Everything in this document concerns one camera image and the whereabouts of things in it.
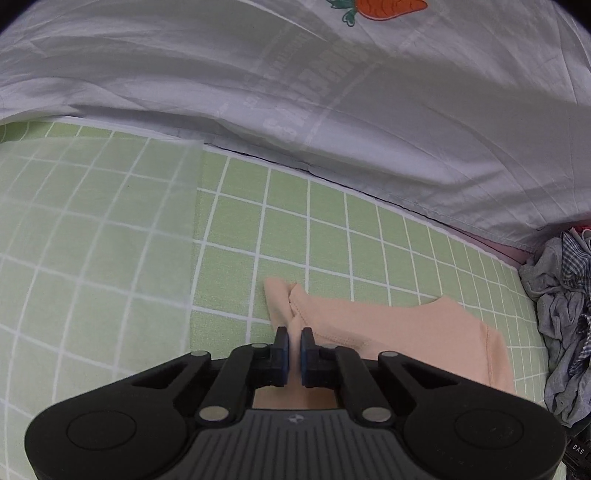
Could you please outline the green grid bed sheet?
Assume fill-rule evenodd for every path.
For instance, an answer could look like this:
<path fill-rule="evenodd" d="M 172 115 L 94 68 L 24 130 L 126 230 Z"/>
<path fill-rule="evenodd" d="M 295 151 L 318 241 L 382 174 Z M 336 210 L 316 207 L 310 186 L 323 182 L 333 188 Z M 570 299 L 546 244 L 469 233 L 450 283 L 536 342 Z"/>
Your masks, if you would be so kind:
<path fill-rule="evenodd" d="M 263 282 L 392 306 L 443 296 L 501 331 L 519 395 L 547 355 L 517 271 L 317 179 L 112 127 L 1 129 L 1 475 L 54 402 L 193 348 L 270 340 Z"/>

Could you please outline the blue checkered shirt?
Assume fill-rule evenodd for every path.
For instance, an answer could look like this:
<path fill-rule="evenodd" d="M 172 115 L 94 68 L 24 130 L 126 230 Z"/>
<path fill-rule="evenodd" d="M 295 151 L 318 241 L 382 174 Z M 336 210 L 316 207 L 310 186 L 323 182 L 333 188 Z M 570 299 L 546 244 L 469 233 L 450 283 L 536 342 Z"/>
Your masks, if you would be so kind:
<path fill-rule="evenodd" d="M 590 249 L 583 247 L 579 239 L 577 232 L 564 232 L 561 236 L 562 282 L 568 291 L 584 297 L 577 327 L 581 343 L 569 365 L 571 375 L 583 371 L 590 357 Z"/>

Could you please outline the black crumpled garment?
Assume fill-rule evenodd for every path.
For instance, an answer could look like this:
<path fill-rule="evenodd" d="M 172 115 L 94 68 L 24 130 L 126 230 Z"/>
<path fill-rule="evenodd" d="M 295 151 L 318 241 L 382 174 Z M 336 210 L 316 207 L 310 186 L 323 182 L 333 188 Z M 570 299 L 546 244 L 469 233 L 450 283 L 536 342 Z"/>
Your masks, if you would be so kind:
<path fill-rule="evenodd" d="M 567 479 L 591 479 L 591 414 L 567 428 L 567 448 L 563 457 Z"/>

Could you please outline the grey carrot-print quilt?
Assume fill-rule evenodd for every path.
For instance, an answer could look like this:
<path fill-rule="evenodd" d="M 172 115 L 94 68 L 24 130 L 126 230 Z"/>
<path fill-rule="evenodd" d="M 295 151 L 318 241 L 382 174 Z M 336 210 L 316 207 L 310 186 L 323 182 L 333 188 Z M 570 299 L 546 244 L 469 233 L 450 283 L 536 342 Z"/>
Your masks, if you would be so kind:
<path fill-rule="evenodd" d="M 532 251 L 590 218 L 590 33 L 555 1 L 1 5 L 1 119 L 112 121 Z"/>

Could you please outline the grey crumpled t-shirt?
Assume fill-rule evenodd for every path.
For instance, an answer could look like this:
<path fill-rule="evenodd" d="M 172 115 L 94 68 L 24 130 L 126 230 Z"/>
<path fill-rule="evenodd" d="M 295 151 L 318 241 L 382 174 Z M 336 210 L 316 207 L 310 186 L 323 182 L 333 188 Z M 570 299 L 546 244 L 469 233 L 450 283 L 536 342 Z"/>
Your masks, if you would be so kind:
<path fill-rule="evenodd" d="M 577 334 L 583 295 L 568 291 L 561 278 L 561 236 L 519 269 L 527 296 L 535 303 L 538 331 L 548 352 L 544 402 L 567 428 L 590 414 L 590 357 L 585 369 L 571 375 L 569 365 L 581 340 Z"/>

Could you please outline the pink under sheet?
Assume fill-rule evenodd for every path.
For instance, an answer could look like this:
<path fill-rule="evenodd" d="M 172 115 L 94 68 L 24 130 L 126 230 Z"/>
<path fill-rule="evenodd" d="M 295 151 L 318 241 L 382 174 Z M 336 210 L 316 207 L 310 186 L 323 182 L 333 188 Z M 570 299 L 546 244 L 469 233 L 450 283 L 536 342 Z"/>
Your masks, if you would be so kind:
<path fill-rule="evenodd" d="M 483 237 L 474 235 L 472 233 L 466 232 L 464 230 L 458 229 L 450 225 L 443 225 L 443 227 L 450 232 L 454 232 L 459 237 L 473 244 L 474 246 L 482 248 L 483 250 L 496 256 L 500 260 L 503 260 L 507 264 L 510 264 L 515 267 L 524 264 L 526 260 L 531 256 L 530 252 L 487 240 Z"/>

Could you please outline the peach long-sleeve sweater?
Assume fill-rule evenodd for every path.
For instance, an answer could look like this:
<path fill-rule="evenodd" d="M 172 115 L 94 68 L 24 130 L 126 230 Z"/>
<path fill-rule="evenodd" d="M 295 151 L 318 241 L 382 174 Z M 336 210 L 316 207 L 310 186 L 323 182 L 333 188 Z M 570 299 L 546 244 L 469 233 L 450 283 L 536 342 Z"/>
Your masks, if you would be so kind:
<path fill-rule="evenodd" d="M 256 391 L 253 406 L 276 410 L 331 409 L 328 388 L 301 384 L 301 331 L 310 327 L 320 345 L 349 347 L 363 359 L 396 351 L 489 387 L 513 394 L 514 374 L 503 335 L 455 300 L 441 297 L 415 307 L 394 307 L 311 296 L 280 278 L 263 282 L 273 329 L 290 337 L 290 375 L 284 387 Z"/>

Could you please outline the red garment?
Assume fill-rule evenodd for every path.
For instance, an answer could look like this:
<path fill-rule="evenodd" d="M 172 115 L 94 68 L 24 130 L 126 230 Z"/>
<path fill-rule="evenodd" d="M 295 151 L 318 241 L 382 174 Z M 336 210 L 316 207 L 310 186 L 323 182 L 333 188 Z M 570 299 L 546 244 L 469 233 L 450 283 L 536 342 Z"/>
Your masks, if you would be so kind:
<path fill-rule="evenodd" d="M 591 237 L 591 228 L 589 226 L 575 226 L 571 228 L 572 233 L 577 233 L 581 239 L 589 241 Z"/>

